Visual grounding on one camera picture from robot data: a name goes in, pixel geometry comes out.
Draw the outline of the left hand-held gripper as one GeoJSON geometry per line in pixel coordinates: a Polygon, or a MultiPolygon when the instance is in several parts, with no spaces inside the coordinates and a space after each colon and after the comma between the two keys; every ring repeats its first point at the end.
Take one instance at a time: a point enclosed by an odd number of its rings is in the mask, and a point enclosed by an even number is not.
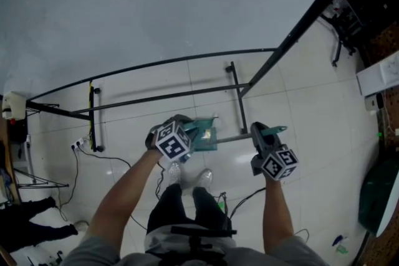
{"type": "Polygon", "coordinates": [[[193,120],[177,114],[150,129],[145,139],[148,150],[159,151],[169,161],[185,162],[194,152],[196,128],[193,120]]]}

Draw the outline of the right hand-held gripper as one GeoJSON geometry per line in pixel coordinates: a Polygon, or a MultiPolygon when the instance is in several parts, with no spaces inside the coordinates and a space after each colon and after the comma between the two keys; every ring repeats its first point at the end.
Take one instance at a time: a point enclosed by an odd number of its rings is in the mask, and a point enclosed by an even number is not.
{"type": "Polygon", "coordinates": [[[274,181],[280,181],[296,169],[299,164],[297,156],[278,136],[286,129],[286,126],[268,127],[258,121],[251,125],[252,142],[256,149],[251,160],[254,176],[263,174],[274,181]]]}

